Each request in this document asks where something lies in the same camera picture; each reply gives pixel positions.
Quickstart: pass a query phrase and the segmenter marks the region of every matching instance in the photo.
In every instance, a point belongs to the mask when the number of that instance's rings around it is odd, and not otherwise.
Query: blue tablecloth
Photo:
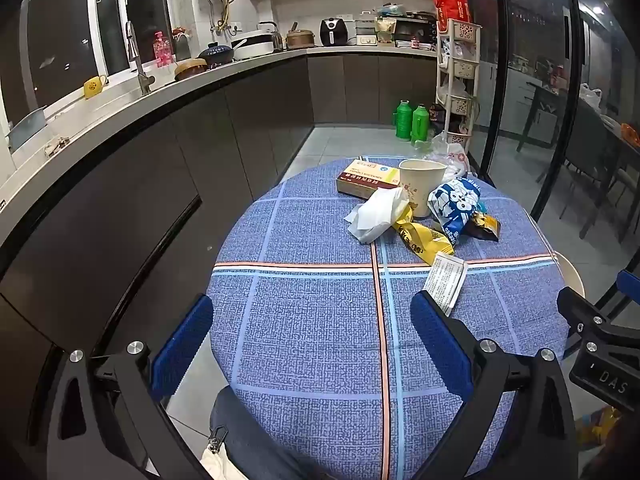
[[[283,446],[338,478],[410,478],[461,401],[410,320],[429,267],[392,229],[372,246],[347,231],[343,218],[362,202],[335,189],[348,163],[287,180],[235,225],[207,290],[211,347],[236,395]],[[470,270],[452,316],[505,351],[561,356],[568,326],[556,309],[564,283],[551,248],[517,202],[478,185],[502,231],[499,242],[462,237],[456,246]],[[503,397],[471,472],[488,463],[511,399]]]

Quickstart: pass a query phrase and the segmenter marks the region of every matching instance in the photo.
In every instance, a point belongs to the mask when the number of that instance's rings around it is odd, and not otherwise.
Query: yellow mug
[[[97,75],[84,83],[84,98],[89,99],[102,92],[102,87],[107,84],[107,76]]]

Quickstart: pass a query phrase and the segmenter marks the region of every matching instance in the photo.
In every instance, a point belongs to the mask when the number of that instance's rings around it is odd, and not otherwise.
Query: screw
[[[545,361],[553,361],[556,358],[556,354],[554,354],[552,350],[549,350],[549,348],[543,348],[540,351],[540,355],[542,355]]]
[[[490,339],[482,339],[482,341],[480,342],[480,348],[482,349],[483,352],[492,354],[495,352],[498,346],[494,341],[491,341]]]
[[[129,343],[129,345],[127,346],[127,352],[129,352],[131,355],[136,355],[139,354],[140,352],[142,352],[142,349],[145,347],[144,343],[141,341],[134,341],[132,343]]]
[[[82,350],[74,350],[73,352],[71,352],[71,355],[69,356],[69,360],[72,363],[77,363],[81,361],[83,357],[84,357],[84,352]]]

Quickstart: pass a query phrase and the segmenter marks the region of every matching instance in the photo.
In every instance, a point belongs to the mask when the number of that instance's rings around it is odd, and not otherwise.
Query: storage rack
[[[447,31],[440,32],[438,30],[438,43],[436,51],[438,54],[438,75],[436,77],[436,102],[441,104],[446,110],[444,131],[447,133],[447,142],[453,144],[455,142],[462,145],[465,152],[469,150],[469,144],[474,129],[474,121],[478,116],[476,103],[478,102],[478,78],[480,65],[480,30],[482,27],[475,23],[460,22],[458,20],[449,19],[447,22]],[[442,40],[449,39],[450,55],[444,60],[442,55]],[[464,41],[470,43],[476,48],[476,58],[474,60],[462,59],[455,56],[455,41]],[[440,95],[440,87],[442,86],[442,74],[449,76],[449,87],[445,95]],[[454,78],[468,80],[474,82],[474,89],[471,97],[461,97],[453,95]],[[465,116],[465,124],[467,133],[450,132],[449,125],[451,114]]]

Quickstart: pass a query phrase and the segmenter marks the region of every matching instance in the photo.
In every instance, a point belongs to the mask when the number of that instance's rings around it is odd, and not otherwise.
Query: crumpled white tissue
[[[395,224],[409,204],[409,195],[402,187],[378,188],[364,204],[358,204],[344,218],[351,225],[348,231],[361,244],[370,244]]]

